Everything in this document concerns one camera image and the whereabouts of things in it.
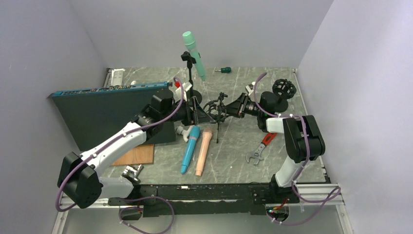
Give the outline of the black tripod mic stand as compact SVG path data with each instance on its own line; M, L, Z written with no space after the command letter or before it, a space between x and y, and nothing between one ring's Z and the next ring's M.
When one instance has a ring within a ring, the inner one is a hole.
M211 117L213 117L213 119L217 123L216 143L219 143L220 124L223 123L228 117L226 106L223 103L224 98L227 97L227 94L220 92L217 99L207 102L203 107L203 110L206 111Z

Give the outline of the black shock mount stand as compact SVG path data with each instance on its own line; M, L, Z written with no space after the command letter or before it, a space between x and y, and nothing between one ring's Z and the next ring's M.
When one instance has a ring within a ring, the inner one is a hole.
M291 99L297 92L295 85L286 80L278 79L272 86L273 93L278 97L275 112L284 112L288 108L288 99Z

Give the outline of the blue microphone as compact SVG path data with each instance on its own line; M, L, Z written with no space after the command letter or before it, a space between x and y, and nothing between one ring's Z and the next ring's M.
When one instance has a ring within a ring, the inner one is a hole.
M191 126L188 130L184 131L182 136L184 136L184 141L187 143L187 147L183 156L183 161L181 165L181 174L185 174L189 167L190 161L192 159L193 151L200 135L199 126Z

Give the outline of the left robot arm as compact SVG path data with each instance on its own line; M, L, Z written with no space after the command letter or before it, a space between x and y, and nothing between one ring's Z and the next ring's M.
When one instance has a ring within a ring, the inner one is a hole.
M180 121L186 126L216 122L199 106L196 97L187 103L183 98L174 102L173 97L153 96L119 132L81 155L71 152L64 157L57 182L56 209L64 211L60 206L63 194L82 209L101 198L120 197L129 205L135 204L140 198L135 179L124 175L108 178L102 174L129 150L157 135L167 121Z

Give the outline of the pink microphone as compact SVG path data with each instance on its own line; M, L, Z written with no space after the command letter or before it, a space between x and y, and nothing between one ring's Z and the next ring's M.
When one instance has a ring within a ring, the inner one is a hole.
M211 128L207 127L203 130L201 147L200 147L198 160L197 160L197 165L196 165L196 169L195 169L195 175L196 176L201 176L202 173L203 173L205 160L206 160L207 152L208 152L208 147L209 147L209 143L212 139L212 136L213 136L213 132L212 132Z

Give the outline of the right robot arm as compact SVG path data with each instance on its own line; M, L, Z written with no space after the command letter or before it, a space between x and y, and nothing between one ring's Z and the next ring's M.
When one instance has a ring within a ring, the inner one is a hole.
M310 161L323 155L326 146L313 115L271 114L269 111L274 110L276 104L265 96L267 94L262 93L260 102L256 103L246 93L242 93L232 103L221 105L220 117L256 116L257 125L263 132L284 135L287 158L274 174L275 185L268 189L269 198L281 202L287 196L286 188L296 190L295 184L304 168Z

